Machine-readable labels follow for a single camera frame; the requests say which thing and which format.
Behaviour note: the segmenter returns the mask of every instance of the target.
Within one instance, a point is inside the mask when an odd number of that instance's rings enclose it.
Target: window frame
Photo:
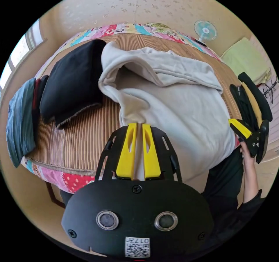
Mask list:
[[[38,27],[39,33],[40,33],[40,41],[38,43],[36,43],[34,35],[33,35],[33,28],[34,27]],[[14,74],[14,72],[16,71],[16,69],[21,65],[21,63],[24,61],[24,59],[35,49],[37,48],[40,44],[42,44],[46,39],[43,38],[42,32],[41,32],[41,27],[40,27],[40,19],[36,20],[35,23],[33,23],[33,25],[27,30],[27,32],[23,35],[25,36],[26,39],[26,43],[28,46],[28,52],[22,57],[22,59],[19,61],[19,63],[14,66],[12,59],[11,59],[11,55],[9,56],[7,63],[10,67],[11,73],[4,85],[4,87],[6,86],[7,82],[9,81],[10,77]],[[0,98],[3,95],[3,89],[0,86]]]

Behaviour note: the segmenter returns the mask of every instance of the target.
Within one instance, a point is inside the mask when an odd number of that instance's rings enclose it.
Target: person's arm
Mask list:
[[[244,159],[243,203],[247,203],[259,193],[259,185],[255,168],[255,158],[251,158],[250,152],[245,142],[241,142],[240,144]]]

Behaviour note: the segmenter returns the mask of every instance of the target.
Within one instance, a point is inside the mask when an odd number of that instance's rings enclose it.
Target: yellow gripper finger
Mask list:
[[[246,139],[252,135],[252,132],[237,119],[229,119],[229,124],[232,124]]]
[[[160,165],[150,125],[142,124],[144,179],[156,178],[161,175]]]
[[[122,178],[134,179],[134,163],[137,139],[137,123],[128,125],[125,141],[122,147],[116,175]]]

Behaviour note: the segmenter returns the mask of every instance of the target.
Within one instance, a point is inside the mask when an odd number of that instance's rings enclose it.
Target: sticker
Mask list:
[[[150,257],[150,239],[126,237],[125,257],[136,257],[136,258]]]

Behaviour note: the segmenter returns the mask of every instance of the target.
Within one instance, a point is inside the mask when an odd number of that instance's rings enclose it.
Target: fan base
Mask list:
[[[207,47],[207,45],[206,45],[204,42],[199,41],[198,39],[195,39],[195,42],[197,42],[197,43],[199,43],[199,44],[201,44],[201,45],[203,45],[203,46]]]

